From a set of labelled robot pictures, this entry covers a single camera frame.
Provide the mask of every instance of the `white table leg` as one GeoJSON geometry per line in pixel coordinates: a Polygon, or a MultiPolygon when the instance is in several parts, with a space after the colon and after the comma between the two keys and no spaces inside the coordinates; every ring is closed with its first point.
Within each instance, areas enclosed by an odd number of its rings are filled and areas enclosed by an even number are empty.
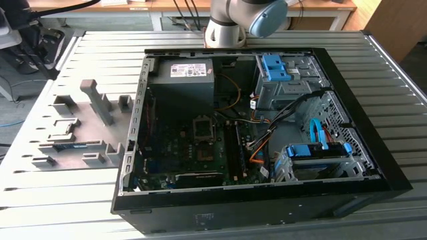
{"type": "Polygon", "coordinates": [[[152,30],[153,31],[163,31],[161,15],[163,14],[159,11],[149,12],[152,30]]]}
{"type": "Polygon", "coordinates": [[[11,102],[16,101],[17,98],[19,98],[19,96],[13,96],[13,98],[12,98],[11,86],[9,86],[7,80],[3,77],[0,77],[0,94],[11,102]]]}
{"type": "Polygon", "coordinates": [[[348,19],[351,11],[340,11],[337,16],[333,19],[331,28],[328,29],[329,31],[340,31],[343,30],[345,21],[348,19]]]}

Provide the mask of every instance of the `green circuit board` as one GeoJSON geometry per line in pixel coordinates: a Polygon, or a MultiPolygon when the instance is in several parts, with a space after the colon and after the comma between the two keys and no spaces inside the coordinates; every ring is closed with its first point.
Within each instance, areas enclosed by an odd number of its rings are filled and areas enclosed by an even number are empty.
{"type": "MultiPolygon", "coordinates": [[[[245,169],[245,177],[233,180],[229,178],[227,146],[224,141],[225,122],[212,121],[212,138],[197,140],[195,137],[193,121],[180,121],[163,124],[157,129],[160,139],[153,142],[159,146],[152,148],[155,155],[145,159],[144,188],[147,190],[163,190],[173,188],[169,182],[173,182],[175,176],[187,173],[220,173],[223,174],[223,185],[253,184],[257,181],[256,170],[245,169]]],[[[203,127],[203,135],[209,135],[207,126],[203,127]]],[[[243,145],[252,140],[252,126],[248,123],[237,125],[239,140],[243,145]]]]}

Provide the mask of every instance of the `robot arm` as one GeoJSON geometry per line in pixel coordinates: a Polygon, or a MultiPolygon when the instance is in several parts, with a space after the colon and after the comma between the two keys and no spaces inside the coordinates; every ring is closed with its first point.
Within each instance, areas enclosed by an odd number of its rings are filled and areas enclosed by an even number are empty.
{"type": "Polygon", "coordinates": [[[284,0],[212,0],[204,41],[209,48],[237,48],[245,44],[245,31],[269,36],[287,21],[284,0]]]}

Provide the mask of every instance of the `blue cable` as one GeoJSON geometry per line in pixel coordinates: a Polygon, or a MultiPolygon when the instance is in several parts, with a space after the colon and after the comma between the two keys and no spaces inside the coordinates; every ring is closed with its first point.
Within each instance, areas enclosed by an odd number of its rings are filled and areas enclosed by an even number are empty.
{"type": "Polygon", "coordinates": [[[21,124],[23,122],[25,122],[25,120],[19,121],[19,122],[15,122],[15,123],[9,123],[9,124],[0,125],[0,128],[3,128],[3,127],[9,127],[9,126],[13,126],[13,125],[21,124]]]}

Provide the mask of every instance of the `sticker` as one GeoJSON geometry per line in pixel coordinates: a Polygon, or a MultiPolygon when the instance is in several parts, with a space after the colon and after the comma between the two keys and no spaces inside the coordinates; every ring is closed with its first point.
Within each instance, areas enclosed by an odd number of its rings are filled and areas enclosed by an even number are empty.
{"type": "Polygon", "coordinates": [[[251,100],[251,109],[256,109],[256,101],[251,100]]]}
{"type": "Polygon", "coordinates": [[[132,11],[148,11],[147,7],[129,7],[128,9],[132,11]]]}
{"type": "Polygon", "coordinates": [[[259,172],[265,178],[268,178],[268,170],[264,168],[264,166],[260,167],[259,172]]]}
{"type": "Polygon", "coordinates": [[[213,213],[205,213],[205,214],[195,214],[193,220],[196,226],[207,226],[213,221],[213,213]]]}
{"type": "Polygon", "coordinates": [[[171,78],[205,77],[207,65],[201,64],[173,64],[171,66],[171,78]]]}
{"type": "Polygon", "coordinates": [[[300,71],[299,71],[297,68],[289,68],[289,69],[287,70],[287,73],[288,73],[288,74],[300,74],[300,71]]]}

